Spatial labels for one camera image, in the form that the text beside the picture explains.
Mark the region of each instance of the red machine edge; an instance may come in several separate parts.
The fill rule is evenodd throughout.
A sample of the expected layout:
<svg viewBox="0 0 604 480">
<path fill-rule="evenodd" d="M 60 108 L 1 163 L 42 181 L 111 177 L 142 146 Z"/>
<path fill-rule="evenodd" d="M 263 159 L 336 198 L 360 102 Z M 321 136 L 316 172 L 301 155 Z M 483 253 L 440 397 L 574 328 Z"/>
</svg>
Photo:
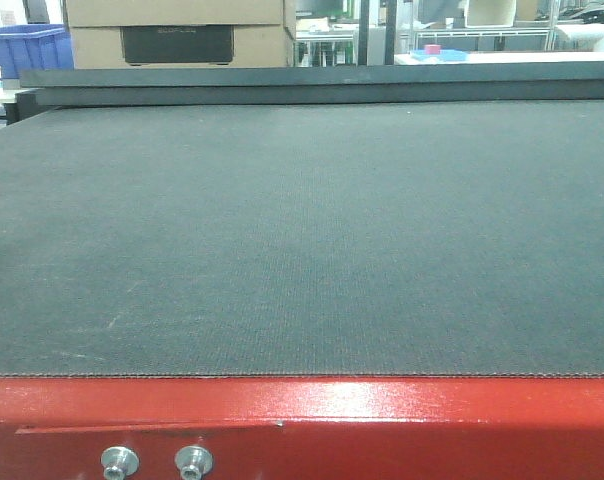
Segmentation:
<svg viewBox="0 0 604 480">
<path fill-rule="evenodd" d="M 0 480 L 604 480 L 604 378 L 0 378 Z"/>
</svg>

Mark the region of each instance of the metal rack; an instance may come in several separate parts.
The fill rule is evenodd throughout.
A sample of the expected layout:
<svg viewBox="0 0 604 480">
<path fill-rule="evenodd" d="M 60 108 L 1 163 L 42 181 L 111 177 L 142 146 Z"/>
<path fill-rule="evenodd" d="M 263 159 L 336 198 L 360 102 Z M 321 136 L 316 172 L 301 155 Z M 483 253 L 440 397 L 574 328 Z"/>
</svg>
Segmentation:
<svg viewBox="0 0 604 480">
<path fill-rule="evenodd" d="M 400 37 L 403 40 L 409 41 L 409 48 L 415 49 L 419 46 L 420 40 L 423 39 L 438 39 L 438 38 L 476 38 L 479 42 L 483 37 L 494 37 L 496 50 L 504 49 L 504 42 L 507 37 L 544 37 L 544 50 L 552 50 L 555 44 L 556 33 L 555 27 L 558 24 L 558 17 L 562 7 L 567 6 L 572 0 L 551 0 L 549 2 L 549 20 L 539 23 L 539 26 L 532 26 L 531 22 L 527 22 L 526 26 L 515 25 L 513 27 L 502 28 L 454 28 L 454 29 L 424 29 L 403 32 Z M 418 2 L 414 3 L 414 15 L 417 14 Z M 298 42 L 307 44 L 317 42 L 351 42 L 353 32 L 346 31 L 331 31 L 331 32 L 298 32 Z"/>
</svg>

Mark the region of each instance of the conveyor belt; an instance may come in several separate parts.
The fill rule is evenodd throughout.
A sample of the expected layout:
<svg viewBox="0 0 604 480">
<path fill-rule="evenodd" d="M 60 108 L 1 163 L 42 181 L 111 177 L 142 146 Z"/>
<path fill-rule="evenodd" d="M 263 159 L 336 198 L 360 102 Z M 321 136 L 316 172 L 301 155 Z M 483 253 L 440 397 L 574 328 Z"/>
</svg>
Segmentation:
<svg viewBox="0 0 604 480">
<path fill-rule="evenodd" d="M 604 102 L 0 131 L 0 375 L 604 375 Z"/>
</svg>

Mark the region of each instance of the blue plastic bin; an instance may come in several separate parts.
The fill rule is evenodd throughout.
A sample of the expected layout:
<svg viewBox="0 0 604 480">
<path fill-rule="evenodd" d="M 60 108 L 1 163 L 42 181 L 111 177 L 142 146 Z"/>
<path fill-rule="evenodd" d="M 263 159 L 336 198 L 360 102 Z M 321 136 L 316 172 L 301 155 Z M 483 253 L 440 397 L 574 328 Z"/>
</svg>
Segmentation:
<svg viewBox="0 0 604 480">
<path fill-rule="evenodd" d="M 73 68 L 71 37 L 64 25 L 14 25 L 0 28 L 2 78 L 21 70 Z"/>
</svg>

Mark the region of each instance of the metal bolt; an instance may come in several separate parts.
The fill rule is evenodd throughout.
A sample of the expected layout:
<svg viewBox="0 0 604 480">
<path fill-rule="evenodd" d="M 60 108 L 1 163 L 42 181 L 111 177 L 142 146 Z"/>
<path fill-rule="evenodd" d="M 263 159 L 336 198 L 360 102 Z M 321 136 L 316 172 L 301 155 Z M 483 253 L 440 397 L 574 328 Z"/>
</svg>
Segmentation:
<svg viewBox="0 0 604 480">
<path fill-rule="evenodd" d="M 175 465 L 182 480 L 201 480 L 213 468 L 213 455 L 206 448 L 191 445 L 177 453 Z"/>
<path fill-rule="evenodd" d="M 106 480 L 124 480 L 133 475 L 140 466 L 138 456 L 126 447 L 107 448 L 102 453 L 101 461 Z"/>
</svg>

